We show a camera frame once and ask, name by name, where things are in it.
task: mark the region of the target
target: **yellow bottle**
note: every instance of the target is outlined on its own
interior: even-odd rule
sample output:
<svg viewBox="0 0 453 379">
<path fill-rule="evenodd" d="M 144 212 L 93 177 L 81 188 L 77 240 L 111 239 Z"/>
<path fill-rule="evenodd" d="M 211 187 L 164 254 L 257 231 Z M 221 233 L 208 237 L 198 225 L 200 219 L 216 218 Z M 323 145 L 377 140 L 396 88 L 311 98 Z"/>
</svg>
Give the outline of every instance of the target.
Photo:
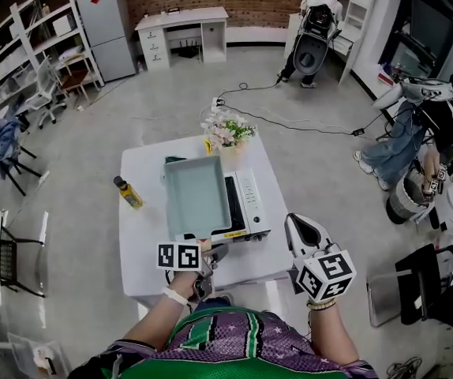
<svg viewBox="0 0 453 379">
<path fill-rule="evenodd" d="M 138 209 L 142 206 L 142 200 L 127 181 L 118 175 L 114 177 L 114 184 L 119 188 L 119 193 L 132 208 Z"/>
</svg>

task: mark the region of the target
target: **light blue tray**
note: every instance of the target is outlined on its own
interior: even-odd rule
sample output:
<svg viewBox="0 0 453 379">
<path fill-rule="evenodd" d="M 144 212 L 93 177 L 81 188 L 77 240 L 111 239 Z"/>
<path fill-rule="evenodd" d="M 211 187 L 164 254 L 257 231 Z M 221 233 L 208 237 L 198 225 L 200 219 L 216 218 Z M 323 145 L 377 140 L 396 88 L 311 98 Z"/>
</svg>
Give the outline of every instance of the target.
<svg viewBox="0 0 453 379">
<path fill-rule="evenodd" d="M 210 238 L 232 226 L 219 156 L 167 163 L 163 169 L 170 239 L 186 233 Z"/>
</svg>

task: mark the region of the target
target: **concrete floor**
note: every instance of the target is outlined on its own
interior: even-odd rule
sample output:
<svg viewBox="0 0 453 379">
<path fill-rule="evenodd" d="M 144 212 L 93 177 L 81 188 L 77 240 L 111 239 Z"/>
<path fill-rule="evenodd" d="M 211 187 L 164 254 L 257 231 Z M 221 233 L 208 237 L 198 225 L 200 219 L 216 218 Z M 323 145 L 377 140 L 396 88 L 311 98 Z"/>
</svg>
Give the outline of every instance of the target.
<svg viewBox="0 0 453 379">
<path fill-rule="evenodd" d="M 138 308 L 122 290 L 118 192 L 112 183 L 122 152 L 201 134 L 199 114 L 213 96 L 242 81 L 251 87 L 271 85 L 282 64 L 279 47 L 229 48 L 224 63 L 201 66 L 189 60 L 170 70 L 144 72 L 107 85 L 103 98 L 83 112 L 68 108 L 57 125 L 32 128 L 24 146 L 39 158 L 21 160 L 51 174 L 38 191 L 37 178 L 20 177 L 29 192 L 25 199 L 9 181 L 0 180 L 0 209 L 9 209 L 11 230 L 21 236 L 38 236 L 43 212 L 49 212 L 44 252 L 38 257 L 35 246 L 22 245 L 19 256 L 21 281 L 34 288 L 43 281 L 47 298 L 3 289 L 0 313 L 8 330 L 33 340 L 57 340 L 75 367 L 134 325 Z M 377 113 L 353 78 L 338 86 L 341 72 L 327 60 L 316 90 L 300 88 L 295 77 L 277 88 L 232 93 L 226 99 L 228 105 L 274 120 L 261 107 L 285 118 L 312 118 L 353 130 Z M 387 194 L 353 160 L 353 150 L 371 141 L 254 122 L 288 209 L 323 224 L 350 251 L 358 276 L 339 304 L 362 358 L 385 377 L 391 363 L 421 356 L 421 376 L 436 361 L 437 349 L 429 346 L 437 341 L 435 321 L 406 327 L 395 320 L 378 329 L 369 325 L 365 277 L 393 265 L 422 241 L 412 226 L 389 221 Z M 382 124 L 376 121 L 366 136 L 380 134 Z M 312 122 L 293 125 L 322 128 Z M 305 299 L 292 295 L 287 281 L 239 287 L 233 295 L 239 305 L 273 310 L 303 334 L 308 331 Z"/>
</svg>

